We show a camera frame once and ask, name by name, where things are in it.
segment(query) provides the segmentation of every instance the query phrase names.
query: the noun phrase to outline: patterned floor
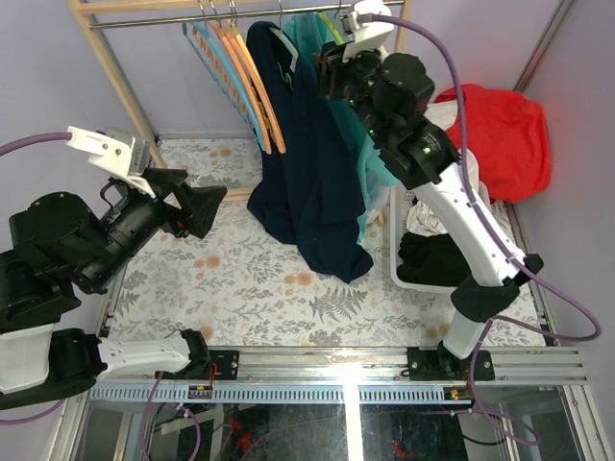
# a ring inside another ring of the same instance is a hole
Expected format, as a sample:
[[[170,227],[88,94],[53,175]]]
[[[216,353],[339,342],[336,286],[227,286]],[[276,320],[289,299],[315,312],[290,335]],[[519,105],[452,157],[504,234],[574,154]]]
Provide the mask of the patterned floor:
[[[234,188],[260,181],[260,153],[251,140],[166,140],[161,151],[169,167],[188,171],[192,185]],[[176,328],[198,328],[212,345],[435,345],[454,309],[446,295],[393,283],[387,223],[366,232],[363,245],[374,267],[348,285],[311,272],[296,247],[270,237],[245,202],[225,203],[204,240],[160,233],[135,257],[110,337],[155,339]],[[506,314],[535,323],[527,287]],[[486,344],[544,342],[496,323]]]

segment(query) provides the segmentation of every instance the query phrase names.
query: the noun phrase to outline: red bag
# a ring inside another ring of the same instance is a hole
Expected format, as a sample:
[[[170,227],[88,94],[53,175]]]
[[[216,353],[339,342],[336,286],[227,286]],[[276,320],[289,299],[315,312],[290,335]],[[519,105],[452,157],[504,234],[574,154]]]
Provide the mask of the red bag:
[[[468,148],[479,163],[480,180],[496,200],[519,202],[547,188],[551,180],[551,151],[542,107],[507,89],[463,85],[468,119]],[[455,99],[449,89],[436,103]],[[461,146],[459,118],[446,131]]]

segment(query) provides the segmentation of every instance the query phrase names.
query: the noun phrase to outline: wooden hanger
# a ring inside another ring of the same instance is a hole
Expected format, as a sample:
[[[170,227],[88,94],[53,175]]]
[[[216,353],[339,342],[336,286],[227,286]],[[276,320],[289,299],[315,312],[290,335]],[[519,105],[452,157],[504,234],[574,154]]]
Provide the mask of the wooden hanger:
[[[262,109],[260,108],[260,105],[258,103],[257,94],[255,93],[254,88],[250,84],[250,79],[248,78],[248,75],[246,74],[243,66],[241,65],[240,58],[237,55],[233,47],[233,43],[231,39],[229,38],[227,31],[225,30],[224,27],[222,27],[221,24],[217,24],[215,21],[210,21],[209,26],[213,29],[216,36],[222,43],[222,46],[224,47],[227,54],[229,55],[229,58],[231,58],[231,61],[233,62],[233,65],[237,71],[237,75],[239,76],[239,79],[243,83],[243,86],[246,89],[246,92],[248,93],[248,97],[250,98],[250,103],[255,109],[255,113],[257,115],[258,124],[261,126],[262,132],[264,133],[263,141],[265,144],[265,152],[271,155],[271,153],[273,152],[271,149],[271,140],[269,139],[269,136],[267,135],[268,133],[267,124],[265,123],[265,119],[262,114]]]
[[[231,3],[229,3],[229,5],[233,11],[234,5]],[[252,55],[250,54],[250,51],[248,50],[248,47],[239,32],[239,29],[237,29],[236,21],[233,22],[232,19],[228,19],[227,22],[229,29],[225,29],[225,32],[227,33],[235,52],[238,56],[240,56],[241,62],[244,64],[245,70],[248,72],[248,75],[250,75],[252,83],[254,84],[268,120],[267,128],[270,131],[269,133],[271,133],[271,137],[278,146],[278,151],[280,154],[284,154],[286,152],[286,145],[284,143],[282,130],[280,129],[280,124],[278,123],[276,113],[273,110],[273,106],[269,100],[269,95],[267,94],[267,90],[262,82],[262,78],[258,73],[257,66],[252,59]]]
[[[231,104],[239,111],[239,115],[248,123],[251,128],[254,128],[258,145],[262,150],[266,151],[265,139],[269,136],[266,128],[262,123],[258,122],[257,112],[258,106],[248,97],[248,93],[243,84],[239,80],[234,65],[227,59],[226,53],[222,47],[214,39],[206,25],[199,23],[191,23],[192,33],[187,30],[187,25],[182,24],[182,30],[188,43],[195,51],[205,68],[208,70],[212,78],[220,86],[222,92],[229,98]]]

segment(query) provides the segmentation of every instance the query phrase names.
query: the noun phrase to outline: clothes rack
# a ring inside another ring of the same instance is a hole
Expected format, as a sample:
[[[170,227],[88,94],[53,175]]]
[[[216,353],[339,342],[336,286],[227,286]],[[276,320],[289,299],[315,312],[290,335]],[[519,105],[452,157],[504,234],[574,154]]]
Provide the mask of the clothes rack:
[[[384,2],[387,7],[394,7],[403,5],[405,0],[388,0]],[[341,9],[349,8],[351,4],[342,4]],[[331,12],[339,9],[339,5],[325,5],[322,7],[302,7],[302,8],[282,8],[282,14],[296,14],[300,12]],[[206,14],[206,20],[217,19],[231,19],[245,18],[245,17],[262,17],[262,16],[275,16],[280,14],[280,10],[260,10],[256,12],[237,12],[237,14],[231,14],[230,12],[221,12],[217,16],[215,14]],[[137,19],[134,21],[114,21],[114,22],[97,22],[89,25],[91,30],[104,30],[104,29],[123,29],[127,27],[141,27],[141,26],[157,26],[161,24],[182,24],[185,22],[201,21],[203,20],[202,14],[196,14],[193,16],[177,16],[177,17],[165,17],[160,19]]]
[[[239,6],[256,3],[258,0],[235,0]],[[213,0],[215,6],[228,6],[227,0]],[[387,6],[401,6],[401,17],[409,19],[412,0],[389,0],[384,2]],[[122,105],[128,112],[139,134],[150,141],[150,153],[158,168],[166,168],[166,163],[160,155],[156,143],[156,135],[148,122],[131,87],[121,70],[109,44],[105,40],[104,31],[107,29],[120,29],[127,27],[141,27],[162,24],[181,24],[190,21],[202,21],[202,14],[190,16],[172,16],[159,19],[137,19],[130,21],[102,22],[101,16],[108,13],[133,13],[133,12],[159,12],[184,9],[198,9],[197,0],[115,0],[93,3],[83,3],[82,0],[68,0],[68,6],[73,12],[77,23],[81,27],[87,42],[92,48],[94,55],[100,62],[115,89]],[[261,17],[299,12],[323,12],[343,10],[351,4],[335,3],[321,6],[309,6],[301,8],[278,8],[273,10],[261,10],[253,12],[224,12],[206,15],[206,19],[223,19],[232,17]],[[395,39],[395,51],[402,51],[405,43],[406,31],[398,29]],[[239,188],[230,190],[226,201],[247,200],[252,193],[251,188]]]

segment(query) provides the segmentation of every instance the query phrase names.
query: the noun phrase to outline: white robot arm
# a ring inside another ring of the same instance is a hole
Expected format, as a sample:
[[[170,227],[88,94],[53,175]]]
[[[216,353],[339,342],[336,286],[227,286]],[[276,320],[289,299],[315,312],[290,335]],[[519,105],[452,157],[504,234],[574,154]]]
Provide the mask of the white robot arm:
[[[508,307],[528,281],[510,258],[524,261],[534,274],[542,268],[538,255],[525,255],[502,232],[486,206],[470,204],[455,146],[424,117],[433,82],[418,58],[395,53],[382,59],[378,51],[394,26],[362,23],[366,14],[391,15],[381,0],[363,0],[342,17],[349,43],[328,43],[315,60],[321,95],[347,99],[368,133],[381,148],[386,167],[412,189],[440,219],[463,253],[472,276],[452,295],[456,313],[442,346],[450,360],[462,361],[474,350],[485,323]],[[506,255],[480,220],[504,242]]]

